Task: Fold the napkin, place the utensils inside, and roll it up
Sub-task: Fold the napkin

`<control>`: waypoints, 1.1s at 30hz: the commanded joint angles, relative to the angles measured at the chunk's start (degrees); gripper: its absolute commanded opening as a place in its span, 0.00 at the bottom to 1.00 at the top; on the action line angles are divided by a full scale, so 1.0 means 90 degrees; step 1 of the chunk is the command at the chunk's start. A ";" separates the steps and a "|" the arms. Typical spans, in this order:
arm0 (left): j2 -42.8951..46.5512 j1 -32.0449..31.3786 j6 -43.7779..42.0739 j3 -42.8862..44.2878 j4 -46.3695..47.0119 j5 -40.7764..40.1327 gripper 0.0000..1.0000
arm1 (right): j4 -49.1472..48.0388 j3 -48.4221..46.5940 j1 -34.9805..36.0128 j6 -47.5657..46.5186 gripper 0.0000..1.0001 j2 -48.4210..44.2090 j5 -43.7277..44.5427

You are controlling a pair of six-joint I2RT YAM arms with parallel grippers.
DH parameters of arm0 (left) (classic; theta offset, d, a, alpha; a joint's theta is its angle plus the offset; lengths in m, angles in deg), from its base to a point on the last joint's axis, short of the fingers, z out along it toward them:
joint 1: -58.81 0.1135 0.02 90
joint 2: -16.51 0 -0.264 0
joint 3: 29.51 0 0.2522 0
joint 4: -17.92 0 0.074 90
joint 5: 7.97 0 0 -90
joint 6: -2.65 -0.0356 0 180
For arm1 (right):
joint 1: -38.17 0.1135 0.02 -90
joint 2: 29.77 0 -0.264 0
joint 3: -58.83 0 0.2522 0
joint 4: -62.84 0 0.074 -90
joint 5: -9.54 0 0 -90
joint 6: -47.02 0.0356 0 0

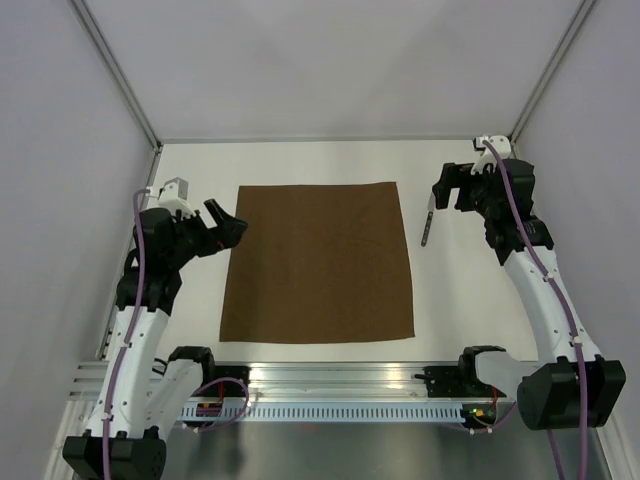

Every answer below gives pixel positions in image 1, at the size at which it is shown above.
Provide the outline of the brown cloth napkin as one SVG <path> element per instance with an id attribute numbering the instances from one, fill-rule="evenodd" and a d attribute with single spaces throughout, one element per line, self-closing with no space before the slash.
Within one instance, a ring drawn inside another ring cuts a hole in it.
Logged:
<path id="1" fill-rule="evenodd" d="M 222 342 L 344 344 L 415 335 L 398 188 L 242 186 Z"/>

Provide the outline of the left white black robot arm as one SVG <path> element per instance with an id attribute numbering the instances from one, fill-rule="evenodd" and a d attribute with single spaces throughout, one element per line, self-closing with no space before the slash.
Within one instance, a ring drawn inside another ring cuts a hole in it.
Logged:
<path id="1" fill-rule="evenodd" d="M 103 385 L 83 432 L 66 438 L 62 457 L 81 479 L 159 479 L 167 439 L 193 395 L 219 383 L 212 351 L 179 346 L 157 385 L 151 375 L 159 342 L 191 260 L 236 247 L 248 225 L 213 199 L 199 212 L 168 204 L 141 209 L 135 193 L 134 242 L 116 289 L 116 314 Z"/>

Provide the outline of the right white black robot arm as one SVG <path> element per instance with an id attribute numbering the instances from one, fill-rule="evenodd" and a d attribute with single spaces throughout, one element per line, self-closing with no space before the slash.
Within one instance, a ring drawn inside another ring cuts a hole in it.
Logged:
<path id="1" fill-rule="evenodd" d="M 438 210 L 448 207 L 456 190 L 455 209 L 482 216 L 487 243 L 524 306 L 538 364 L 518 361 L 502 347 L 471 346 L 459 357 L 457 384 L 469 395 L 492 386 L 513 398 L 531 430 L 601 427 L 625 371 L 620 361 L 603 357 L 568 298 L 551 235 L 533 213 L 533 166 L 518 159 L 504 165 L 504 171 L 473 173 L 469 164 L 446 163 L 432 192 Z"/>

